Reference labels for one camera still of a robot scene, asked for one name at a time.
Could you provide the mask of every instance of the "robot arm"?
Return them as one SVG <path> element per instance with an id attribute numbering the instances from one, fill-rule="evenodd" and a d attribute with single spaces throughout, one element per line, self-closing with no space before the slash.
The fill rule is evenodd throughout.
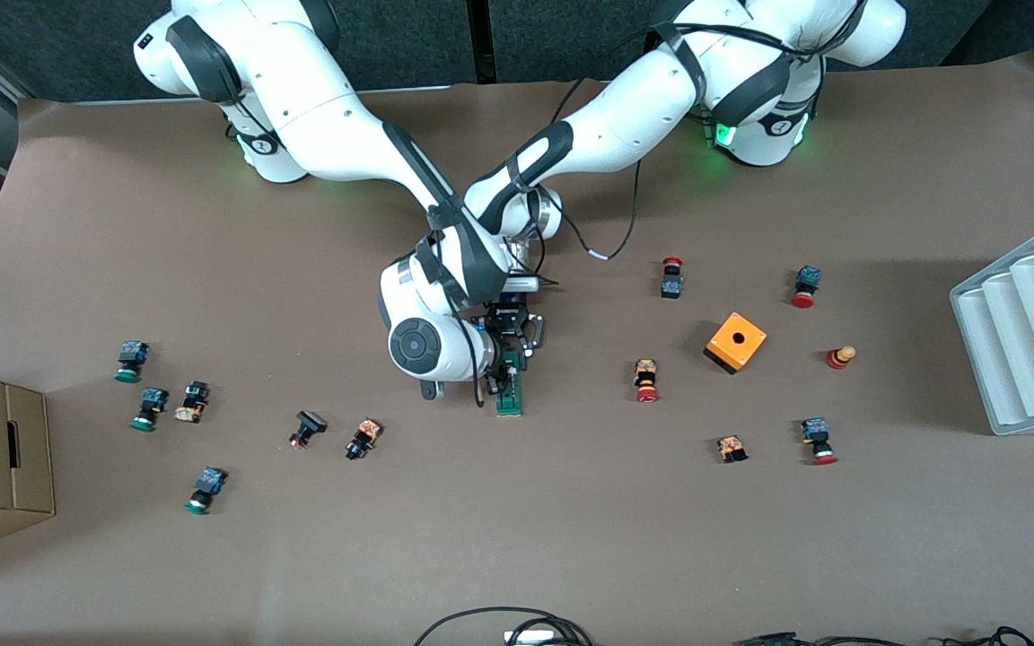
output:
<path id="1" fill-rule="evenodd" d="M 750 28 L 754 18 L 738 0 L 662 3 L 656 24 L 708 24 Z M 579 111 L 546 127 L 505 164 L 478 180 L 465 204 L 492 234 L 517 235 L 534 206 L 561 204 L 538 187 L 564 173 L 614 173 L 636 163 L 661 143 L 690 107 L 704 105 L 721 121 L 742 126 L 779 102 L 788 86 L 789 60 L 781 50 L 712 31 L 667 37 L 644 54 Z M 545 234 L 556 232 L 550 225 Z"/>
<path id="2" fill-rule="evenodd" d="M 422 205 L 431 234 L 383 273 L 377 302 L 393 360 L 433 399 L 439 381 L 472 379 L 495 363 L 493 337 L 457 312 L 497 298 L 509 258 L 418 143 L 357 97 L 330 53 L 332 9 L 322 7 L 176 0 L 135 41 L 134 57 L 161 90 L 217 103 L 267 180 L 388 180 Z"/>
<path id="3" fill-rule="evenodd" d="M 783 160 L 815 107 L 824 57 L 872 65 L 900 41 L 906 12 L 895 0 L 665 0 L 652 20 L 675 25 L 682 36 L 670 31 L 587 105 L 535 134 L 468 188 L 466 205 L 489 233 L 514 236 L 537 221 L 550 237 L 561 201 L 539 187 L 542 181 L 620 171 L 697 103 L 718 128 L 718 146 L 736 158 L 753 165 Z M 713 31 L 719 26 L 759 32 L 780 45 Z M 821 44 L 827 48 L 812 57 L 791 54 Z"/>

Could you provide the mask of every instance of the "green circuit board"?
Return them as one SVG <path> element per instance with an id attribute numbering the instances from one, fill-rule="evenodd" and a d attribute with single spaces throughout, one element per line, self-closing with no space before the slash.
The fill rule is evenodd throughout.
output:
<path id="1" fill-rule="evenodd" d="M 506 390 L 496 394 L 497 418 L 520 418 L 520 355 L 506 349 L 501 360 L 509 365 L 510 381 Z"/>

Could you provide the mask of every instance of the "orange contact block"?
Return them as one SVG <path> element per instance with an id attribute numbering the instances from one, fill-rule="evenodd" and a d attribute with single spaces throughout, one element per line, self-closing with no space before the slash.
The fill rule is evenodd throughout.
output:
<path id="1" fill-rule="evenodd" d="M 704 356 L 735 375 L 752 361 L 766 338 L 762 329 L 734 311 L 704 346 Z"/>

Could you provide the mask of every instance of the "table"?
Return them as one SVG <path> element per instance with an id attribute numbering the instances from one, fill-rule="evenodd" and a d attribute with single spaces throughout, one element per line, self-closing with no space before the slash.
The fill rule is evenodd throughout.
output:
<path id="1" fill-rule="evenodd" d="M 580 94 L 591 97 L 596 85 Z M 564 85 L 366 95 L 464 189 L 548 121 Z M 276 187 L 202 103 L 22 107 L 0 201 L 0 378 L 49 393 L 58 516 L 0 541 L 0 643 L 410 643 L 455 610 L 534 605 L 610 645 L 795 629 L 915 643 L 1034 637 L 1034 437 L 997 438 L 948 289 L 1034 234 L 1034 54 L 833 74 L 783 165 L 682 124 L 644 160 L 641 220 L 599 263 L 549 243 L 526 414 L 387 357 L 377 273 L 425 233 L 389 184 Z M 550 181 L 612 249 L 632 171 Z M 661 258 L 685 296 L 661 300 Z M 817 306 L 787 305 L 796 269 Z M 727 376 L 731 311 L 768 334 Z M 212 383 L 201 425 L 126 428 L 140 386 Z M 848 371 L 822 352 L 854 344 Z M 633 363 L 660 364 L 657 404 Z M 330 429 L 295 453 L 296 412 Z M 828 418 L 837 466 L 799 421 Z M 386 428 L 368 459 L 357 423 Z M 738 433 L 751 459 L 721 465 Z M 183 511 L 203 466 L 231 475 Z M 516 617 L 434 643 L 496 643 Z"/>

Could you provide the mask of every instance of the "green led light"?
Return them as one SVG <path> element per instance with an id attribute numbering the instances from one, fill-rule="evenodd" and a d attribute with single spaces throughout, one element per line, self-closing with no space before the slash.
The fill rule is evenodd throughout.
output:
<path id="1" fill-rule="evenodd" d="M 722 146 L 729 146 L 735 135 L 735 127 L 729 127 L 723 123 L 718 123 L 718 144 L 721 144 Z"/>
<path id="2" fill-rule="evenodd" d="M 803 142 L 804 126 L 808 126 L 808 113 L 804 113 L 804 118 L 800 119 L 800 129 L 796 131 L 796 140 L 792 143 L 792 146 L 799 146 L 799 143 Z"/>

